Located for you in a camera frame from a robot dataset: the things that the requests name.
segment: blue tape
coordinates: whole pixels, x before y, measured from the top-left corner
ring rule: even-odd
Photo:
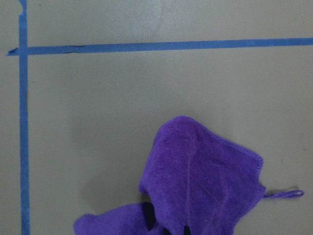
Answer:
[[[22,235],[30,235],[27,111],[27,0],[20,0],[20,3],[22,5],[22,13],[19,17],[21,220]]]
[[[55,47],[29,47],[28,55],[49,55],[66,53],[104,53],[126,51],[156,51],[156,50],[191,50],[191,49],[217,49],[240,47],[291,47],[311,46],[313,38],[282,38],[282,39],[248,39],[224,41],[197,41],[197,42],[166,42],[166,43],[133,43],[133,44],[103,44],[85,46],[55,46]],[[8,56],[19,55],[16,48],[7,53]]]

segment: purple towel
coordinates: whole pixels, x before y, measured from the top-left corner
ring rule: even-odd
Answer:
[[[265,195],[263,160],[180,116],[157,133],[139,191],[152,204],[132,204],[75,222],[76,235],[232,235],[263,198],[300,197],[294,190]]]

